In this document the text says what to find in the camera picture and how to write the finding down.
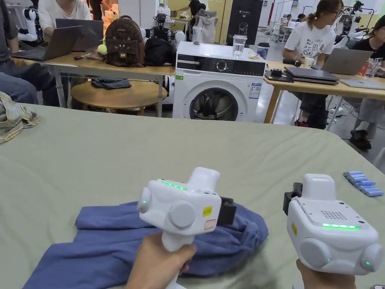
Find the brown backpack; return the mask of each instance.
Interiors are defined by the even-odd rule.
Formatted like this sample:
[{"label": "brown backpack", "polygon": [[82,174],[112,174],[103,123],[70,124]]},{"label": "brown backpack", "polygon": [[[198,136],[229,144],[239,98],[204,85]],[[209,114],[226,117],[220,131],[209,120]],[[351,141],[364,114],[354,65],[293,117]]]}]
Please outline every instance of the brown backpack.
[{"label": "brown backpack", "polygon": [[144,42],[139,26],[129,16],[114,20],[105,32],[107,63],[143,67]]}]

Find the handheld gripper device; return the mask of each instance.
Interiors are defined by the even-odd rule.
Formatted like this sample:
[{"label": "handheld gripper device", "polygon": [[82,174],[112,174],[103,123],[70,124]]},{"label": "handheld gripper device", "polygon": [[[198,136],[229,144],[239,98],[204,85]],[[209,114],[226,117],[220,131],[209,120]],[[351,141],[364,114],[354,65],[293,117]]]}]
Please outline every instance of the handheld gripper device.
[{"label": "handheld gripper device", "polygon": [[[139,217],[163,230],[162,242],[170,251],[191,244],[195,235],[212,232],[217,225],[232,225],[236,207],[233,200],[215,192],[219,173],[196,168],[188,183],[149,181],[138,201]],[[166,289],[183,288],[177,276]]]},{"label": "handheld gripper device", "polygon": [[[301,262],[319,272],[367,275],[383,258],[377,231],[355,210],[336,200],[334,180],[306,174],[285,193],[287,231]],[[296,284],[293,288],[303,288]]]}]

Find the human hand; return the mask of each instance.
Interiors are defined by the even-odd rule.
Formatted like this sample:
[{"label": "human hand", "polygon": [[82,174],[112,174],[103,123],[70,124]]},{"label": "human hand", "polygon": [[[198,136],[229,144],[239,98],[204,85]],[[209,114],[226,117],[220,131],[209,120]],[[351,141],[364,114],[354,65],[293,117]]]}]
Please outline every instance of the human hand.
[{"label": "human hand", "polygon": [[317,272],[297,260],[305,289],[356,289],[355,277],[351,275]]},{"label": "human hand", "polygon": [[178,273],[187,272],[186,263],[195,255],[194,245],[168,252],[162,233],[146,236],[138,249],[125,289],[165,289]]}]

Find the black bag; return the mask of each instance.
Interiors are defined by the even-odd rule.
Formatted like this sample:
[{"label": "black bag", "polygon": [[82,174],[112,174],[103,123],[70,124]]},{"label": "black bag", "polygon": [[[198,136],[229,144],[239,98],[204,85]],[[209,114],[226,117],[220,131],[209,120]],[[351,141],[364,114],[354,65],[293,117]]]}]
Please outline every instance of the black bag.
[{"label": "black bag", "polygon": [[139,26],[129,16],[114,20],[105,32],[107,63],[143,67],[144,42]]},{"label": "black bag", "polygon": [[148,39],[144,47],[144,54],[148,66],[162,66],[165,63],[171,63],[175,66],[176,49],[164,39],[157,37]]}]

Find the sneaker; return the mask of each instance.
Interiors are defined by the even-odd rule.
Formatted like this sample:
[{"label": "sneaker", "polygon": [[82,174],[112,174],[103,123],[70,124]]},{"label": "sneaker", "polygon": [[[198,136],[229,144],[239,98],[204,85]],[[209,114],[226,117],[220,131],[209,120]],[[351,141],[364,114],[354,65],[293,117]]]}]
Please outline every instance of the sneaker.
[{"label": "sneaker", "polygon": [[352,137],[349,139],[349,141],[359,150],[368,151],[372,148],[372,145],[368,140],[368,132],[366,130],[352,130],[350,131],[350,134]]},{"label": "sneaker", "polygon": [[303,127],[303,128],[308,128],[308,127],[309,127],[309,124],[308,124],[308,123],[306,123],[306,122],[304,122],[304,121],[300,121],[300,120],[296,120],[296,121],[294,122],[294,125],[295,125],[295,126],[301,126],[301,127]]}]

